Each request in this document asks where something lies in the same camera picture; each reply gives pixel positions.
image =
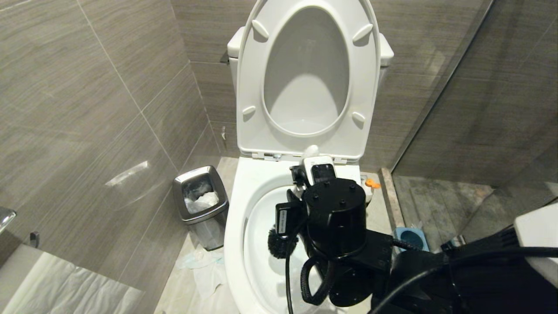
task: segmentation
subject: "toilet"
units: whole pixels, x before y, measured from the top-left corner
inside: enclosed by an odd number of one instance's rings
[[[285,260],[267,249],[275,205],[292,188],[289,167],[317,145],[338,177],[360,183],[374,101],[393,51],[368,0],[258,0],[228,44],[241,157],[225,230],[228,283],[242,314],[287,313]],[[291,255],[294,313],[302,243]],[[320,278],[310,275],[316,289]]]

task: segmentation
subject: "trash can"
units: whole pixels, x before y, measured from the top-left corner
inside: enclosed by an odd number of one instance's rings
[[[213,166],[194,169],[172,183],[180,218],[207,251],[223,246],[229,199]]]

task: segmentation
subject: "black cable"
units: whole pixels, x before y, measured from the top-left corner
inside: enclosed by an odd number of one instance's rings
[[[300,224],[298,226],[296,226],[296,228],[292,231],[292,234],[289,235],[288,240],[287,240],[287,252],[290,252],[291,250],[291,246],[294,242],[294,239],[296,239],[296,236],[299,234],[300,230],[302,229],[302,227],[304,227],[304,225],[306,224],[306,219],[304,219],[302,222],[300,222]],[[291,300],[291,278],[289,276],[289,262],[291,260],[291,254],[287,254],[287,256],[285,257],[285,286],[287,289],[287,308],[288,308],[288,314],[294,314],[292,311],[292,300]]]
[[[312,295],[312,292],[310,291],[310,283],[309,283],[310,270],[312,269],[312,267],[316,265],[316,263],[319,263],[321,261],[326,262],[328,264],[328,268],[321,281],[320,287],[318,288],[316,293]],[[326,299],[326,297],[328,297],[329,291],[333,286],[334,283],[333,280],[335,279],[335,269],[336,269],[336,263],[334,261],[322,259],[317,255],[314,255],[311,258],[309,258],[302,266],[302,270],[300,272],[300,290],[302,293],[302,300],[304,300],[304,302],[306,303],[313,304],[313,305],[322,304],[322,302]]]
[[[498,251],[490,251],[490,252],[483,252],[477,253],[469,256],[465,256],[462,258],[457,258],[452,260],[452,266],[456,267],[458,265],[463,264],[470,264],[475,261],[485,260],[485,259],[494,259],[494,258],[514,258],[514,257],[545,257],[545,258],[558,258],[558,248],[513,248],[513,249],[504,249]],[[448,264],[444,264],[438,267],[433,267],[419,273],[418,275],[407,279],[406,281],[402,282],[398,285],[392,292],[390,292],[374,310],[370,310],[368,314],[377,314],[379,313],[388,303],[390,303],[393,298],[395,298],[398,294],[403,292],[407,287],[415,284],[417,281],[424,277],[428,277],[434,273],[438,273],[441,270],[445,269]]]
[[[409,250],[409,251],[422,251],[422,248],[410,244],[407,241],[403,241],[403,240],[399,240],[399,239],[395,239],[393,238],[393,245],[401,248],[401,249],[405,249],[405,250]]]

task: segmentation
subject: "wall tile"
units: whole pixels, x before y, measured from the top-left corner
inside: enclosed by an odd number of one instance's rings
[[[519,73],[557,10],[556,1],[496,1],[456,75],[507,80]]]
[[[0,202],[26,239],[137,107],[72,0],[0,12]]]
[[[372,0],[395,58],[390,71],[447,75],[477,28],[488,1]]]
[[[0,10],[9,10],[11,7],[22,4],[25,0],[0,0]]]
[[[407,136],[423,108],[440,94],[439,81],[434,76],[388,73],[378,90],[371,134]]]
[[[186,235],[170,192],[119,280],[146,292],[136,313],[152,314],[155,310]]]
[[[360,169],[377,172],[384,165],[392,165],[405,138],[370,134],[364,155],[359,160]]]
[[[140,108],[188,63],[168,0],[79,0]]]
[[[240,149],[237,144],[236,123],[211,122],[211,126],[217,138],[217,145],[221,151],[221,156],[238,158],[240,156]],[[221,137],[223,127],[225,127],[226,140],[223,140]]]
[[[467,142],[505,86],[501,81],[453,78],[414,140]]]
[[[234,33],[246,25],[256,0],[171,2],[190,59],[217,63]]]
[[[175,175],[138,116],[75,182],[64,204],[40,223],[42,249],[117,278]]]
[[[190,65],[143,110],[177,169],[186,162],[208,118]]]
[[[188,160],[182,166],[180,173],[207,165],[212,165],[217,168],[220,159],[221,154],[217,147],[215,136],[213,136],[213,129],[211,128],[211,124],[208,123],[203,134],[201,134],[200,139],[196,143],[196,146],[192,150],[190,157],[188,157]]]
[[[237,99],[230,67],[222,63],[192,62],[209,120],[236,123]]]
[[[552,23],[538,44],[531,50],[518,72],[530,79],[535,78],[535,80],[556,79],[558,73],[557,51],[558,20],[554,20],[554,23]]]

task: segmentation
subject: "toilet paper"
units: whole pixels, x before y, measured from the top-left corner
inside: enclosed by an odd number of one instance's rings
[[[202,299],[210,297],[217,286],[227,283],[223,249],[207,252],[199,246],[192,253],[176,261],[178,269],[190,268],[194,273],[196,289]]]

